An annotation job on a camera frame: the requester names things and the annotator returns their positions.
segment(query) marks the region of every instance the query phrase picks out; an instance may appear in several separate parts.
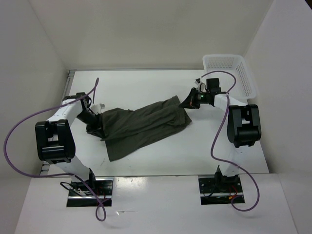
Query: gray wall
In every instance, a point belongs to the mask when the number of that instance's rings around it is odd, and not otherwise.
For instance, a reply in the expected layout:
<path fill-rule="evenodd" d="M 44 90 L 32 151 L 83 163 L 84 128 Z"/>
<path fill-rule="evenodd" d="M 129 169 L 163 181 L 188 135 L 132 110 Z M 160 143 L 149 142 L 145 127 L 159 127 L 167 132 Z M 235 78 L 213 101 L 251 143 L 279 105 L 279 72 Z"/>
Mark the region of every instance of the gray wall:
<path fill-rule="evenodd" d="M 245 59 L 258 87 L 262 147 L 300 234 L 311 233 L 312 10 L 275 0 Z"/>
<path fill-rule="evenodd" d="M 272 0 L 30 0 L 65 65 L 202 68 L 243 55 Z"/>
<path fill-rule="evenodd" d="M 26 0 L 0 1 L 0 142 L 26 115 L 59 104 L 67 72 Z M 38 173 L 34 126 L 49 114 L 34 117 L 13 133 L 8 144 L 12 162 Z M 0 157 L 0 229 L 14 232 L 30 179 L 15 173 Z"/>

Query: white table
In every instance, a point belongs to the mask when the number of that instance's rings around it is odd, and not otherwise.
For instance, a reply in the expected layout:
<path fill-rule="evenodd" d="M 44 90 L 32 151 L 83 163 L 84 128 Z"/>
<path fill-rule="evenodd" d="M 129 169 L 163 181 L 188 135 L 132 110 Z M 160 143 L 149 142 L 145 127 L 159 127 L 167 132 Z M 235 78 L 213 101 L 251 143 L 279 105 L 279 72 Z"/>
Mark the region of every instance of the white table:
<path fill-rule="evenodd" d="M 195 86 L 194 81 L 204 71 L 80 71 L 76 72 L 70 94 L 88 92 L 99 77 L 95 103 L 104 103 L 107 110 L 116 107 L 135 110 L 157 101 L 177 95 L 182 102 Z M 229 87 L 230 76 L 219 77 L 222 90 Z M 240 88 L 234 89 L 239 94 Z M 76 155 L 90 167 L 96 176 L 164 176 L 164 175 L 212 175 L 219 162 L 210 157 L 210 147 L 219 128 L 224 112 L 210 105 L 199 110 L 187 110 L 192 123 L 182 132 L 139 149 L 114 162 L 108 159 L 106 146 L 99 138 L 88 135 L 85 125 L 78 119 L 71 126 L 76 143 Z M 215 147 L 215 155 L 226 158 L 234 149 L 226 136 L 226 125 Z M 251 173 L 268 173 L 268 167 L 257 142 L 253 147 L 241 150 L 236 163 Z M 52 165 L 49 174 L 60 173 Z"/>
<path fill-rule="evenodd" d="M 296 234 L 279 178 L 254 175 L 261 193 L 258 206 L 237 212 L 230 204 L 200 205 L 197 176 L 116 177 L 107 219 L 95 218 L 95 207 L 66 208 L 68 191 L 60 181 L 31 180 L 15 234 Z M 256 190 L 240 176 L 248 208 Z"/>

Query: white basket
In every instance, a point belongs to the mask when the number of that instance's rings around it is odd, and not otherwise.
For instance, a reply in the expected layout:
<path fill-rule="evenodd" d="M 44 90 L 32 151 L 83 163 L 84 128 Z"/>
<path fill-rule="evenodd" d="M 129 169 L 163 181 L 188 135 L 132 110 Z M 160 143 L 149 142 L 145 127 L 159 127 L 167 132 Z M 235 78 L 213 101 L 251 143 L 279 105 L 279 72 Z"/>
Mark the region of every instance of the white basket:
<path fill-rule="evenodd" d="M 230 92 L 232 97 L 245 100 L 256 97 L 252 76 L 241 55 L 205 55 L 203 63 L 206 72 L 222 70 L 236 77 L 236 86 Z M 222 91 L 233 85 L 233 78 L 225 73 L 212 73 L 204 77 L 206 78 L 219 78 Z"/>

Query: cloth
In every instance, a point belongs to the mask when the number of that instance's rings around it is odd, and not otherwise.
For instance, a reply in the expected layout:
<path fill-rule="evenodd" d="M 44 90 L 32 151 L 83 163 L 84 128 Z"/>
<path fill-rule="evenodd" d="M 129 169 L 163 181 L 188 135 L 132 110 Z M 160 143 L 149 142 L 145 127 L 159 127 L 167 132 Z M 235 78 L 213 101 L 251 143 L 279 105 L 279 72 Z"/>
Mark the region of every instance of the cloth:
<path fill-rule="evenodd" d="M 181 132 L 192 121 L 177 96 L 131 111 L 115 108 L 102 113 L 110 161 Z"/>

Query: laundry basket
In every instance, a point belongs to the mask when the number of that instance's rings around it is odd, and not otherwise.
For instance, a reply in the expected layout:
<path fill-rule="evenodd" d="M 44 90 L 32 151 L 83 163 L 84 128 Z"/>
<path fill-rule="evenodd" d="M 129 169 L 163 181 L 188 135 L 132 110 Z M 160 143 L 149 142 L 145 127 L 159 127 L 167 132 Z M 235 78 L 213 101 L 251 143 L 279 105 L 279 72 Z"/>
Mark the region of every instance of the laundry basket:
<path fill-rule="evenodd" d="M 236 86 L 230 95 L 240 100 L 256 97 L 254 81 L 241 55 L 205 55 L 203 57 L 205 72 L 222 70 L 232 73 L 236 77 Z M 233 78 L 225 73 L 212 73 L 204 77 L 219 78 L 222 91 L 233 85 Z"/>

